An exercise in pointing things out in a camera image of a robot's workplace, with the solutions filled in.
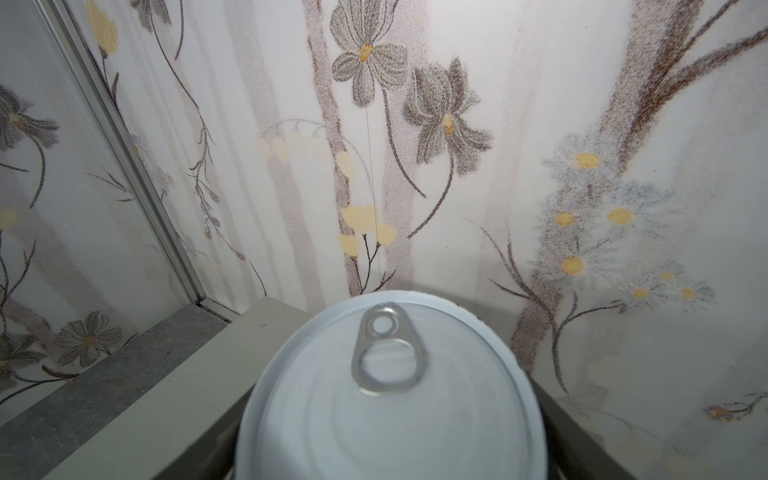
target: can lid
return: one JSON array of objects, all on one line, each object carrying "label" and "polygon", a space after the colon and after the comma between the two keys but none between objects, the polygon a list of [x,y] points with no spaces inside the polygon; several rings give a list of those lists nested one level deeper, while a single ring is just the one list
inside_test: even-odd
[{"label": "can lid", "polygon": [[[404,317],[364,321],[382,303]],[[238,480],[545,473],[538,404],[509,349],[470,312],[415,292],[359,296],[310,320],[254,388],[237,446]]]}]

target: can rim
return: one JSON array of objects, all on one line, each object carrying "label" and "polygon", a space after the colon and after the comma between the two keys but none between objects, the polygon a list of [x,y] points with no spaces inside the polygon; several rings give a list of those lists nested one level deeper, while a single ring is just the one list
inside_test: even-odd
[{"label": "can rim", "polygon": [[254,452],[256,434],[261,426],[264,410],[285,368],[290,364],[293,356],[300,351],[303,344],[308,343],[319,330],[325,329],[329,322],[346,315],[350,311],[361,310],[377,303],[386,302],[427,306],[439,310],[464,323],[486,342],[507,369],[515,386],[521,408],[525,413],[527,420],[526,434],[531,449],[528,478],[544,479],[547,471],[547,449],[541,411],[531,382],[520,368],[511,350],[475,314],[449,300],[428,293],[388,290],[355,296],[337,303],[319,315],[314,316],[280,347],[280,350],[267,364],[261,378],[258,379],[257,384],[253,387],[253,391],[243,411],[235,450],[235,480],[253,480],[256,478],[253,476],[255,472],[252,470],[251,455]]}]

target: white can lid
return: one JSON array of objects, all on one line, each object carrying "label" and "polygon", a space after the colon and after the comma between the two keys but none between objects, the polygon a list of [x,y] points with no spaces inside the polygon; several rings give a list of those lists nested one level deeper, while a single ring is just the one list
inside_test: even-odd
[{"label": "white can lid", "polygon": [[[381,385],[361,385],[352,365],[356,344],[388,335],[378,321],[372,335],[361,329],[382,303],[402,307],[406,321],[390,329],[398,341],[370,347],[362,371],[405,389],[376,395]],[[544,437],[527,377],[484,323],[436,296],[389,291],[328,309],[278,352],[243,415],[236,478],[542,480]]]}]

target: metal frame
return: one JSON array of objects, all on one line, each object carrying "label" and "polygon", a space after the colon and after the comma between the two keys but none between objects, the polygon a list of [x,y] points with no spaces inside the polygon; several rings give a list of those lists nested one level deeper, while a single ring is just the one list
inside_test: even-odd
[{"label": "metal frame", "polygon": [[75,80],[80,85],[88,106],[117,157],[126,181],[136,195],[184,291],[192,303],[199,303],[206,298],[203,285],[192,268],[157,191],[152,186],[149,174],[141,163],[117,108],[112,103],[107,87],[91,60],[91,54],[72,19],[66,1],[35,0],[35,2],[69,64]]}]

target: floral wall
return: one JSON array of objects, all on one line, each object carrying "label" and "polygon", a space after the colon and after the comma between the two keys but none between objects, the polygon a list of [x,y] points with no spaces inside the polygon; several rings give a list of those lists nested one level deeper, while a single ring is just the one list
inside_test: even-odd
[{"label": "floral wall", "polygon": [[768,4],[69,5],[217,302],[435,293],[639,478],[761,478]]},{"label": "floral wall", "polygon": [[188,300],[33,2],[0,45],[1,425]]}]

